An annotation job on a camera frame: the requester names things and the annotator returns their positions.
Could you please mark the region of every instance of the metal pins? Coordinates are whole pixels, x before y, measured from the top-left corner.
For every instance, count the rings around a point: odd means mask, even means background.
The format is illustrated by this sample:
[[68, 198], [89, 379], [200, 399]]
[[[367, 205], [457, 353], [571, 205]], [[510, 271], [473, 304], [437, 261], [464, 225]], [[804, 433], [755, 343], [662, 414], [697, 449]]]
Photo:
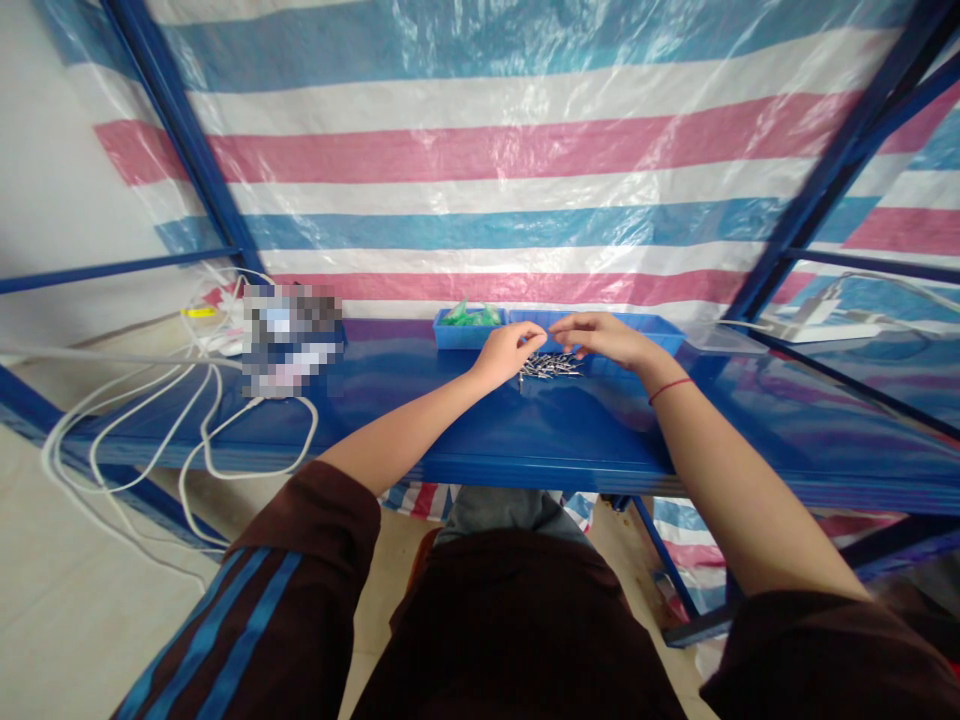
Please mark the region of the metal pins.
[[583, 376], [578, 372], [580, 363], [572, 353], [534, 353], [520, 368], [519, 389], [523, 392], [523, 377], [535, 377], [541, 380], [561, 375]]

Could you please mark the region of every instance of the person's left hand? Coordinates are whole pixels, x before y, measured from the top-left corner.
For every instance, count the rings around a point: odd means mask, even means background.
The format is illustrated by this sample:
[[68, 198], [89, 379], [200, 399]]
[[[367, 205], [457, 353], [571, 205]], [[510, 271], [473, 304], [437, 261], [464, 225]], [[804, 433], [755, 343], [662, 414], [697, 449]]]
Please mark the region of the person's left hand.
[[500, 387], [520, 372], [527, 358], [546, 341], [547, 331], [536, 323], [512, 323], [497, 328], [490, 333], [469, 374], [491, 389]]

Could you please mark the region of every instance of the hand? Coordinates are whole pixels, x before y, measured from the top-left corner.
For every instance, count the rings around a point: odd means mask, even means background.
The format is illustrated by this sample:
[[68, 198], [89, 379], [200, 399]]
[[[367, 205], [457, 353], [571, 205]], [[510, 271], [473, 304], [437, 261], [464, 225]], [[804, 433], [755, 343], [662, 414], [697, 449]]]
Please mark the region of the hand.
[[574, 313], [550, 327], [554, 340], [564, 352], [579, 345], [577, 360], [590, 353], [606, 355], [620, 367], [639, 373], [645, 365], [661, 361], [670, 354], [610, 313]]
[[504, 325], [490, 333], [468, 374], [491, 389], [500, 387], [520, 372], [527, 358], [546, 341], [547, 331], [535, 323]]

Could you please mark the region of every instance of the brown sleeve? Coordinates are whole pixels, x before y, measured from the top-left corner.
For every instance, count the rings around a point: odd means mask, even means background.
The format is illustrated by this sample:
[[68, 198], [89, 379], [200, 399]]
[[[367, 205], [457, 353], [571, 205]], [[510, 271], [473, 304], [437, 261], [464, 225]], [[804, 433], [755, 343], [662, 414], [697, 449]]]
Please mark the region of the brown sleeve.
[[746, 601], [700, 695], [721, 718], [957, 718], [946, 660], [889, 611], [815, 592]]
[[254, 518], [114, 717], [336, 718], [380, 532], [373, 495], [304, 467]]

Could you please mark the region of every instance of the brown jacket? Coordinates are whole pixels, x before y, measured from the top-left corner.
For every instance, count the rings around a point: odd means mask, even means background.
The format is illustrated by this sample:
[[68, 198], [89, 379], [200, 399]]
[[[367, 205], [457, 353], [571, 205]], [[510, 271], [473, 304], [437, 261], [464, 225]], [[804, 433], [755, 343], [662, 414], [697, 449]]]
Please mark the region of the brown jacket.
[[[336, 718], [374, 497], [314, 462], [254, 519], [114, 717]], [[683, 718], [616, 576], [586, 546], [494, 531], [434, 551], [354, 718]], [[723, 718], [960, 718], [949, 666], [879, 606], [748, 600], [701, 691]]]

